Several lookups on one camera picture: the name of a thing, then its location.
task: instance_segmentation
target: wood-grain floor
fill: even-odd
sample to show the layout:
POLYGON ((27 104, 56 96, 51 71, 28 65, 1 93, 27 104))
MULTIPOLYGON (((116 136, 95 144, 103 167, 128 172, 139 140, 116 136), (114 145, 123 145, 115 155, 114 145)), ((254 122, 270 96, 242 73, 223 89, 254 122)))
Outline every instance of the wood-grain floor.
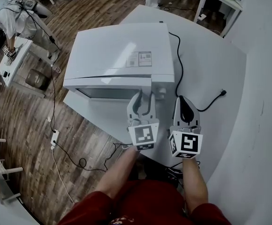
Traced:
MULTIPOLYGON (((54 127, 60 130, 59 144, 78 163, 87 160, 87 168, 104 169, 103 162, 114 150, 115 140, 81 117, 63 103, 67 90, 62 87, 69 54, 78 31, 118 24, 144 0, 55 0, 49 8, 53 16, 45 22, 61 44, 57 65, 62 73, 53 73, 56 87, 56 111, 54 127)), ((170 6, 191 8, 196 11, 199 0, 162 0, 170 6)), ((193 20, 193 11, 171 9, 170 12, 193 20)), ((203 26, 222 31, 224 21, 219 16, 204 21, 203 26)), ((31 68, 46 76, 51 75, 49 66, 28 56, 18 72, 16 81, 24 83, 31 68)), ((7 143, 0 144, 0 158, 6 167, 23 167, 23 172, 11 176, 9 182, 14 192, 29 210, 44 224, 56 224, 72 207, 58 177, 50 149, 52 132, 47 117, 53 113, 53 83, 50 82, 45 98, 27 95, 16 88, 0 86, 0 137, 7 143)), ((110 166, 120 152, 118 149, 110 166)), ((60 149, 54 150, 61 177, 74 201, 91 192, 103 172, 84 171, 71 163, 60 149)))

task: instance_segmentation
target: black power cable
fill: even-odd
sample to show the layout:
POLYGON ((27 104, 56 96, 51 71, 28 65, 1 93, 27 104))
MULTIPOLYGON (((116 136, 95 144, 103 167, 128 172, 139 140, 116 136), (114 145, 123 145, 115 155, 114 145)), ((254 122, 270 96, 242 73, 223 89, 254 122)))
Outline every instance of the black power cable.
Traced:
POLYGON ((112 154, 110 155, 110 157, 108 157, 108 158, 105 159, 105 161, 104 161, 104 166, 105 166, 106 170, 103 170, 103 169, 100 169, 100 168, 86 169, 85 167, 86 167, 86 165, 87 165, 87 161, 86 161, 85 158, 81 158, 81 159, 79 160, 79 165, 76 164, 76 163, 72 160, 72 158, 70 157, 70 155, 68 154, 68 152, 66 152, 66 151, 65 151, 58 143, 56 143, 55 141, 54 141, 54 143, 55 143, 58 147, 60 147, 60 148, 66 153, 66 155, 68 156, 68 158, 70 159, 70 161, 71 161, 74 165, 76 165, 77 167, 82 168, 82 169, 84 169, 84 170, 86 170, 86 171, 102 171, 102 172, 106 172, 106 171, 108 170, 108 168, 106 167, 106 161, 110 160, 110 159, 113 157, 113 155, 114 155, 114 153, 117 151, 117 149, 118 149, 120 146, 127 145, 127 144, 123 144, 123 143, 113 143, 113 145, 115 146, 115 149, 114 149, 114 151, 112 152, 112 154))
MULTIPOLYGON (((51 67, 51 77, 52 77, 52 81, 53 81, 53 67, 51 67)), ((51 130, 53 133, 55 133, 55 130, 53 129, 52 127, 52 122, 53 122, 53 119, 55 117, 55 107, 56 107, 56 88, 55 88, 55 82, 53 81, 53 116, 52 116, 52 120, 51 120, 51 130)))
POLYGON ((177 86, 176 86, 176 88, 175 88, 175 95, 176 95, 176 97, 178 97, 178 88, 179 88, 179 85, 180 85, 180 83, 181 83, 181 81, 182 81, 182 78, 183 78, 183 76, 184 76, 183 63, 182 63, 182 61, 181 61, 181 59, 180 59, 180 56, 179 56, 179 48, 180 48, 181 39, 180 39, 180 37, 179 37, 178 35, 175 35, 175 34, 173 34, 173 33, 171 33, 171 32, 169 32, 169 34, 170 34, 170 35, 173 35, 173 36, 175 36, 175 37, 177 37, 177 38, 179 39, 179 44, 178 44, 178 48, 177 48, 177 55, 178 55, 178 58, 179 58, 179 61, 180 61, 180 64, 181 64, 182 74, 181 74, 180 80, 179 80, 179 82, 178 82, 178 84, 177 84, 177 86))
POLYGON ((196 11, 191 9, 191 8, 165 7, 165 6, 162 6, 162 5, 159 5, 159 6, 163 7, 163 10, 167 11, 167 12, 170 11, 171 8, 175 8, 175 9, 182 10, 182 11, 192 11, 192 12, 196 13, 196 11))
POLYGON ((214 100, 209 104, 209 106, 207 106, 207 107, 206 107, 205 109, 203 109, 203 110, 199 110, 199 109, 197 109, 197 110, 198 110, 199 112, 205 112, 209 107, 211 107, 211 105, 212 105, 218 98, 220 98, 220 97, 226 95, 226 93, 227 93, 227 91, 222 90, 222 91, 220 92, 220 94, 219 94, 216 98, 214 98, 214 100))
POLYGON ((79 165, 78 164, 76 164, 72 159, 71 159, 71 157, 70 157, 70 155, 58 144, 58 143, 56 143, 55 141, 54 141, 54 143, 58 146, 58 147, 60 147, 65 153, 66 153, 66 155, 68 156, 68 158, 70 159, 70 161, 74 164, 74 165, 76 165, 77 167, 79 167, 79 168, 82 168, 82 169, 84 169, 84 170, 86 170, 86 171, 102 171, 102 172, 106 172, 105 170, 103 170, 103 169, 99 169, 99 168, 94 168, 94 169, 86 169, 85 167, 86 167, 86 165, 87 165, 87 161, 86 161, 86 159, 85 158, 81 158, 80 160, 79 160, 79 165))

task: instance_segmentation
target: wire on floor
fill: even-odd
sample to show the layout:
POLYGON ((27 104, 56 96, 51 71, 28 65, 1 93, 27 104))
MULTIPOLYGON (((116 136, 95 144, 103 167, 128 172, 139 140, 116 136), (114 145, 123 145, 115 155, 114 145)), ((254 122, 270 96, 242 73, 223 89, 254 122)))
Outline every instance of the wire on floor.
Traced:
POLYGON ((74 165, 76 165, 77 167, 79 167, 79 168, 82 168, 82 169, 84 169, 84 170, 86 170, 86 171, 102 171, 102 172, 106 172, 105 170, 103 170, 103 169, 100 169, 100 168, 94 168, 94 169, 86 169, 85 167, 86 167, 86 165, 87 165, 87 161, 86 161, 86 159, 85 158, 81 158, 80 160, 79 160, 79 164, 76 164, 72 159, 71 159, 71 157, 70 157, 70 155, 59 145, 59 144, 57 144, 56 142, 55 142, 55 144, 58 146, 58 147, 60 147, 65 153, 66 153, 66 155, 68 156, 68 158, 70 159, 70 161, 74 164, 74 165))
POLYGON ((173 36, 175 36, 175 37, 177 37, 177 38, 179 39, 179 44, 178 44, 178 48, 177 48, 177 55, 178 55, 178 59, 179 59, 180 64, 181 64, 182 73, 181 73, 180 80, 179 80, 179 82, 178 82, 178 84, 177 84, 177 86, 176 86, 176 88, 175 88, 175 95, 176 95, 176 97, 178 97, 178 88, 179 88, 179 85, 180 85, 180 83, 181 83, 181 81, 182 81, 182 78, 183 78, 183 76, 184 76, 183 63, 182 63, 182 61, 181 61, 181 59, 180 59, 180 56, 179 56, 179 48, 180 48, 181 39, 180 39, 180 37, 179 37, 178 35, 175 35, 175 34, 173 34, 173 33, 171 33, 171 32, 169 32, 169 34, 170 34, 170 35, 173 35, 173 36))
POLYGON ((56 165, 56 168, 57 168, 57 172, 58 172, 59 178, 60 178, 60 180, 61 180, 61 182, 62 182, 62 184, 63 184, 63 186, 64 186, 64 188, 65 188, 65 191, 66 191, 67 195, 69 196, 71 202, 72 202, 73 204, 75 204, 74 200, 73 200, 73 199, 71 198, 71 196, 69 195, 69 193, 68 193, 68 191, 67 191, 67 188, 66 188, 66 186, 65 186, 65 184, 64 184, 64 182, 63 182, 63 180, 62 180, 62 178, 61 178, 61 176, 60 176, 59 169, 58 169, 58 166, 57 166, 57 163, 56 163, 56 160, 55 160, 54 155, 53 155, 53 161, 55 162, 55 165, 56 165))
POLYGON ((219 35, 221 34, 221 32, 219 32, 219 31, 211 30, 211 29, 209 29, 209 30, 212 31, 212 32, 217 32, 219 35))
POLYGON ((111 154, 110 157, 106 158, 105 161, 104 161, 104 166, 105 166, 105 168, 106 168, 107 171, 108 171, 108 168, 107 168, 107 166, 106 166, 106 162, 112 158, 112 156, 113 156, 114 153, 117 151, 117 149, 118 149, 120 146, 122 146, 122 149, 126 150, 126 149, 128 149, 132 144, 113 143, 113 145, 115 146, 115 149, 114 149, 113 153, 111 154))
POLYGON ((175 8, 175 9, 182 10, 182 11, 192 11, 192 12, 196 13, 196 11, 191 8, 166 7, 166 6, 162 6, 162 5, 159 5, 159 6, 162 7, 164 11, 167 11, 167 12, 170 11, 171 8, 175 8))
MULTIPOLYGON (((122 145, 129 145, 129 144, 123 144, 123 143, 113 143, 113 145, 115 146, 115 149, 114 149, 113 153, 111 154, 111 156, 108 157, 107 159, 105 159, 105 161, 104 161, 104 166, 105 166, 105 168, 106 168, 106 171, 105 171, 105 170, 99 169, 99 168, 95 168, 95 169, 86 169, 85 167, 86 167, 86 165, 87 165, 87 161, 86 161, 85 158, 81 158, 81 159, 79 160, 79 165, 77 165, 77 164, 71 159, 70 155, 69 155, 69 154, 68 154, 68 153, 67 153, 67 152, 66 152, 59 144, 57 144, 57 143, 55 143, 55 144, 56 144, 58 147, 60 147, 60 148, 66 153, 66 155, 69 157, 70 161, 71 161, 75 166, 77 166, 77 167, 79 167, 79 168, 82 168, 82 169, 84 169, 84 170, 86 170, 86 171, 102 171, 102 172, 106 172, 106 171, 108 170, 108 168, 107 168, 107 166, 106 166, 106 161, 108 161, 109 159, 112 158, 112 156, 113 156, 114 153, 117 151, 117 149, 118 149, 120 146, 122 146, 122 145)), ((72 202, 73 204, 75 204, 74 200, 73 200, 72 197, 69 195, 69 192, 68 192, 68 190, 67 190, 67 188, 66 188, 66 186, 65 186, 65 184, 64 184, 64 182, 63 182, 63 180, 62 180, 62 178, 61 178, 61 176, 60 176, 60 172, 59 172, 59 169, 58 169, 58 166, 57 166, 57 163, 56 163, 56 160, 55 160, 53 151, 54 151, 54 149, 52 149, 53 161, 54 161, 54 163, 55 163, 55 165, 56 165, 56 168, 57 168, 57 172, 58 172, 59 178, 60 178, 60 180, 61 180, 61 182, 62 182, 62 184, 63 184, 63 186, 64 186, 64 188, 65 188, 65 190, 66 190, 66 193, 67 193, 67 195, 69 196, 71 202, 72 202)))
MULTIPOLYGON (((52 81, 53 81, 53 67, 51 67, 51 77, 52 77, 52 81)), ((55 130, 53 129, 53 126, 52 126, 52 122, 53 122, 53 119, 55 118, 55 107, 56 107, 56 88, 55 88, 55 82, 53 81, 53 116, 52 116, 52 119, 51 119, 51 130, 53 133, 55 133, 55 130)))

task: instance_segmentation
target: hand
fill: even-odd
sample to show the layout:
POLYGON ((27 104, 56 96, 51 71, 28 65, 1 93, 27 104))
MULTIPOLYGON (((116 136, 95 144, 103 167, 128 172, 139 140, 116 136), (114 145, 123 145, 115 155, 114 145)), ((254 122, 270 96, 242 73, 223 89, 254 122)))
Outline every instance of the hand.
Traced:
POLYGON ((17 53, 16 53, 16 50, 14 49, 13 53, 11 54, 11 56, 9 58, 13 62, 15 60, 16 56, 17 56, 17 53))

